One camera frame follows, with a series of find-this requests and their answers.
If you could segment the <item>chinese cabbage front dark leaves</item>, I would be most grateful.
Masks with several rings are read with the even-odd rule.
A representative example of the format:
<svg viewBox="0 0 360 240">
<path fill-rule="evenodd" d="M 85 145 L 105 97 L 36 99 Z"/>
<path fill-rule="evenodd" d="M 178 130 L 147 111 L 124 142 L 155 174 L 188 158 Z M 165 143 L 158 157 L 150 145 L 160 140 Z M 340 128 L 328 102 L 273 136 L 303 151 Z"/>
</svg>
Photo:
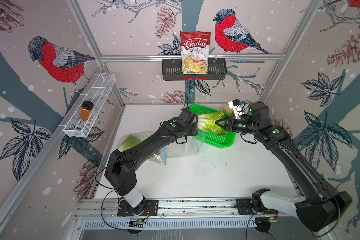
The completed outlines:
<svg viewBox="0 0 360 240">
<path fill-rule="evenodd" d="M 118 150 L 123 152 L 125 150 L 131 149 L 140 143 L 140 139 L 134 135 L 128 135 L 123 138 L 118 145 Z"/>
</svg>

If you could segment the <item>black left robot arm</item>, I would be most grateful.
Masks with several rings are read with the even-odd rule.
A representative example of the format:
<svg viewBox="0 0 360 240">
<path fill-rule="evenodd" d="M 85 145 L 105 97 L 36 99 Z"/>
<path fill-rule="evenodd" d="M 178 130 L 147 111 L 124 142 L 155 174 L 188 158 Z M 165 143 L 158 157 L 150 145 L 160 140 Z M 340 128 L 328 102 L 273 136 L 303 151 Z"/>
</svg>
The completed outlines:
<svg viewBox="0 0 360 240">
<path fill-rule="evenodd" d="M 111 153 L 105 178 L 132 209 L 141 212 L 145 207 L 145 197 L 137 188 L 136 170 L 162 148 L 174 142 L 178 144 L 179 139 L 196 136 L 198 120 L 196 114 L 183 109 L 180 116 L 162 122 L 158 130 L 141 143 L 123 152 L 117 149 Z"/>
</svg>

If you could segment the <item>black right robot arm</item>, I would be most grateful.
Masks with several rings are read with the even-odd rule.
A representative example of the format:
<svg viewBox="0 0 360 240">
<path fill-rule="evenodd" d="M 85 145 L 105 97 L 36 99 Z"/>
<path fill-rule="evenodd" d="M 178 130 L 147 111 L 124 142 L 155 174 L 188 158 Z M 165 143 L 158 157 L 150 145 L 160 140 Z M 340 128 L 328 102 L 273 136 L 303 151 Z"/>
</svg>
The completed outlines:
<svg viewBox="0 0 360 240">
<path fill-rule="evenodd" d="M 352 203 L 347 192 L 339 192 L 322 177 L 299 152 L 287 132 L 268 121 L 254 122 L 235 117 L 216 121 L 227 132 L 252 134 L 276 156 L 291 174 L 302 196 L 287 196 L 263 188 L 252 194 L 252 208 L 257 213 L 276 210 L 299 219 L 312 232 L 319 232 L 341 215 Z"/>
</svg>

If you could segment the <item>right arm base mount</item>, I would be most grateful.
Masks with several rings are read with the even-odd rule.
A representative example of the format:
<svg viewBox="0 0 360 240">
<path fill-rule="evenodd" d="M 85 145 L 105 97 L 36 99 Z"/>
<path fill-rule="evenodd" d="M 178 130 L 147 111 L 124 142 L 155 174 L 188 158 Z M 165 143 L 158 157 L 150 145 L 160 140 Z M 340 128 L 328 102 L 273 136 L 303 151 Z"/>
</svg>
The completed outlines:
<svg viewBox="0 0 360 240">
<path fill-rule="evenodd" d="M 261 201 L 262 194 L 269 192 L 270 189 L 263 188 L 252 193 L 251 198 L 236 199 L 234 208 L 238 210 L 239 215 L 275 215 L 278 216 L 278 211 L 273 209 L 267 209 Z"/>
</svg>

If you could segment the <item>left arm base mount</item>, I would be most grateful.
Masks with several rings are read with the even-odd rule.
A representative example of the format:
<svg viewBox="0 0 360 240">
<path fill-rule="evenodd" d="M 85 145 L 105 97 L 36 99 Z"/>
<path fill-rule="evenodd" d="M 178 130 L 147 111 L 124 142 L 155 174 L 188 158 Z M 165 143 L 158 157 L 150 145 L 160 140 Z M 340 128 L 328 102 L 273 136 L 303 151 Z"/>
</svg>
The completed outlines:
<svg viewBox="0 0 360 240">
<path fill-rule="evenodd" d="M 151 217 L 157 216 L 159 208 L 158 200 L 146 200 L 136 207 L 132 207 L 124 198 L 119 202 L 118 217 Z"/>
</svg>

